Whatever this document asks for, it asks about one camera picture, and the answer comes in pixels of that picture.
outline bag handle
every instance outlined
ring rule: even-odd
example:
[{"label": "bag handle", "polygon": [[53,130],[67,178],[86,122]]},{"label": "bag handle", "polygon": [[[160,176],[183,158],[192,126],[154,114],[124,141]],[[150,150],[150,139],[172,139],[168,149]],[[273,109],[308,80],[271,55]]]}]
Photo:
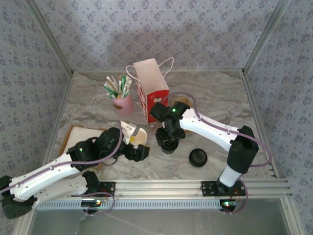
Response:
[{"label": "bag handle", "polygon": [[171,65],[170,69],[163,75],[163,77],[165,77],[168,74],[168,72],[171,71],[171,69],[172,69],[172,67],[174,65],[174,58],[170,57],[170,58],[168,58],[167,60],[163,61],[161,64],[158,65],[160,67],[161,65],[163,65],[165,62],[169,61],[170,59],[172,59],[172,65]]},{"label": "bag handle", "polygon": [[137,80],[137,81],[139,81],[139,82],[140,82],[140,84],[141,84],[141,81],[140,81],[138,78],[136,78],[136,77],[132,76],[132,75],[128,72],[128,67],[133,67],[133,68],[134,68],[134,70],[136,71],[135,66],[133,66],[133,65],[127,65],[127,66],[126,66],[126,73],[129,75],[129,77],[131,77],[131,78],[133,78],[133,79],[136,79],[136,80]]},{"label": "bag handle", "polygon": [[[167,60],[163,61],[161,64],[158,65],[158,66],[160,67],[161,65],[163,65],[165,62],[169,61],[170,59],[172,59],[172,65],[171,65],[170,69],[163,75],[163,77],[165,77],[165,76],[168,74],[168,72],[171,71],[171,69],[172,69],[172,67],[173,67],[173,65],[174,65],[174,58],[173,58],[173,57],[170,57],[170,58],[168,58]],[[133,65],[127,65],[127,66],[126,66],[126,73],[127,73],[131,78],[136,79],[137,81],[139,81],[139,82],[141,83],[141,81],[140,81],[138,78],[132,76],[132,75],[128,72],[128,68],[129,68],[129,67],[133,67],[134,70],[136,71],[135,66],[133,66]]]}]

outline black cup lid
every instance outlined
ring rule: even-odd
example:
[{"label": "black cup lid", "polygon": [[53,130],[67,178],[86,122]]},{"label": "black cup lid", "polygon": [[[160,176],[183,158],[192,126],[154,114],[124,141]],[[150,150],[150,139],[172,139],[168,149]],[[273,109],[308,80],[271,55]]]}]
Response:
[{"label": "black cup lid", "polygon": [[207,154],[203,149],[196,148],[189,154],[189,162],[194,167],[202,167],[207,162]]}]

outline glass panel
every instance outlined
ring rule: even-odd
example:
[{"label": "glass panel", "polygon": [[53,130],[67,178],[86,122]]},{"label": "glass panel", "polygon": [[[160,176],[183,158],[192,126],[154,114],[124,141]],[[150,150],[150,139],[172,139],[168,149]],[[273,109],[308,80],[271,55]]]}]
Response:
[{"label": "glass panel", "polygon": [[85,218],[81,210],[37,211],[30,231],[29,235],[290,234],[279,199],[251,199],[233,215],[213,210],[113,210]]}]

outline metal base plate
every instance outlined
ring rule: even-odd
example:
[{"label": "metal base plate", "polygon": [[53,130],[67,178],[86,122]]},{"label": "metal base plate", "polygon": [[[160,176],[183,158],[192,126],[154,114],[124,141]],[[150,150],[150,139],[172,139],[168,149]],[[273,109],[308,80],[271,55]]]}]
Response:
[{"label": "metal base plate", "polygon": [[100,181],[99,191],[104,191],[112,194],[114,196],[115,193],[115,182],[109,181]]},{"label": "metal base plate", "polygon": [[219,197],[219,196],[245,196],[245,188],[240,181],[236,181],[232,190],[229,192],[221,193],[216,185],[216,181],[202,181],[201,187],[203,197]]}]

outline white cup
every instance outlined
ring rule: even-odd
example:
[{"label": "white cup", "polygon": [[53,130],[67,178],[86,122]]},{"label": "white cup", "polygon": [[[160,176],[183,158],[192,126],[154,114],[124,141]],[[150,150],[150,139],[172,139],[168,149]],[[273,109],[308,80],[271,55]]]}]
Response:
[{"label": "white cup", "polygon": [[137,135],[133,138],[131,138],[130,143],[134,146],[134,149],[138,148],[138,145],[140,144],[146,144],[147,143],[147,132],[140,128]]}]

